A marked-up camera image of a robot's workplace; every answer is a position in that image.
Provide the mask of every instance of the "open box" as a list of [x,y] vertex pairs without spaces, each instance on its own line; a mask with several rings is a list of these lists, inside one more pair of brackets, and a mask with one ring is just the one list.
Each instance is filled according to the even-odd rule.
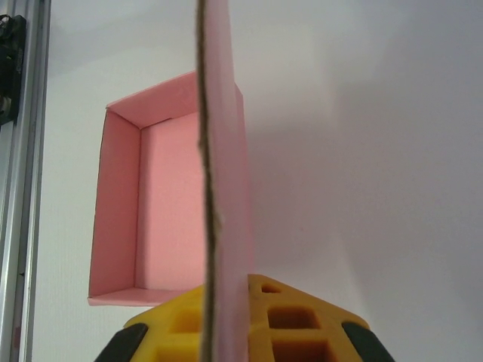
[[[234,87],[244,133],[242,95]],[[91,305],[158,305],[204,283],[198,133],[194,72],[107,106]]]

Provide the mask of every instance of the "pink cardboard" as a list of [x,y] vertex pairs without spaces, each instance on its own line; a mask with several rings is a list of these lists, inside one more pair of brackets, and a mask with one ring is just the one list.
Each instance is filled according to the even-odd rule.
[[[238,89],[242,108],[242,96]],[[91,305],[157,305],[205,276],[196,74],[107,107],[91,257]]]
[[[248,361],[248,272],[251,271],[248,166],[242,100],[236,92],[227,0],[204,0],[204,59],[208,143],[216,213],[213,360]],[[208,354],[202,352],[202,358]]]

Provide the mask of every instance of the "aluminum rail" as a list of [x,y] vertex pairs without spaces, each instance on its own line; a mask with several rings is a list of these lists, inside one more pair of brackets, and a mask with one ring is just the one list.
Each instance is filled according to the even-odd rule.
[[0,128],[0,362],[32,360],[50,0],[0,0],[27,20],[20,112]]

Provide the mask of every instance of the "black rubber part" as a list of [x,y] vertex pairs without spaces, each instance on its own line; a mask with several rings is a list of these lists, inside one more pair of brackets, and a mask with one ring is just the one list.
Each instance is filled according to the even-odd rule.
[[395,362],[376,335],[367,328],[353,322],[342,323],[342,328],[363,362]]
[[148,326],[133,324],[117,332],[94,362],[129,362],[143,341]]
[[20,92],[22,91],[23,58],[25,54],[26,25],[25,18],[17,15],[10,18],[11,25],[7,32],[0,36],[0,95],[10,100],[10,109],[0,109],[0,126],[15,121],[20,109]]

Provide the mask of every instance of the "box flap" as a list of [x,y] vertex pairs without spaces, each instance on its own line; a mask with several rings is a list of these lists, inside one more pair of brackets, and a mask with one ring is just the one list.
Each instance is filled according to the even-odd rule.
[[134,286],[140,131],[113,112],[106,113],[100,148],[89,297]]
[[227,0],[198,0],[197,69],[205,166],[207,280],[202,361],[248,360],[248,168]]
[[140,129],[178,118],[198,109],[196,73],[185,75],[159,84],[110,103],[107,108],[135,124]]

